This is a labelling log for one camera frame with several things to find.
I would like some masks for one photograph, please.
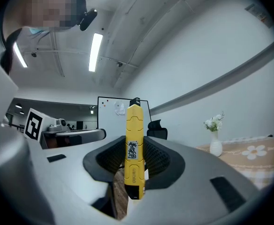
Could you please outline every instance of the fluorescent light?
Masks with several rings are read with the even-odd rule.
[[[23,57],[22,57],[22,55],[21,55],[21,53],[20,53],[19,47],[18,47],[18,45],[17,45],[16,42],[14,43],[13,48],[14,48],[14,51],[15,51],[15,53],[16,53],[18,59],[20,60],[21,64],[23,65],[23,67],[24,67],[24,68],[27,68],[28,66],[27,66],[26,63],[25,63],[25,61],[24,61],[24,59],[23,59]]]
[[[103,39],[103,35],[95,33],[93,35],[93,41],[91,45],[90,51],[90,60],[89,60],[89,71],[95,72],[96,62],[98,60],[99,47],[101,40]]]

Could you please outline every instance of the white board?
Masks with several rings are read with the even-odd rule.
[[[115,103],[123,104],[125,109],[124,115],[118,115],[115,112]],[[107,136],[122,136],[126,135],[127,125],[127,108],[129,107],[130,99],[98,97],[98,128],[106,131]],[[148,130],[147,125],[152,121],[148,102],[141,100],[140,106],[143,109],[143,130],[144,136]]]

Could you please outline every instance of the beige bedspread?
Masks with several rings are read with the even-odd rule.
[[[250,179],[259,189],[274,181],[274,138],[241,138],[222,142],[219,158]],[[197,147],[209,152],[209,144]]]

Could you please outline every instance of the black office chair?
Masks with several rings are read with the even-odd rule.
[[[152,121],[148,124],[146,134],[150,137],[157,137],[167,140],[167,129],[161,127],[160,120]]]

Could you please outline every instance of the yellow utility knife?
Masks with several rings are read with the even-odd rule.
[[[143,110],[140,99],[130,101],[127,110],[126,158],[124,161],[124,187],[131,199],[141,199],[145,186],[143,158]]]

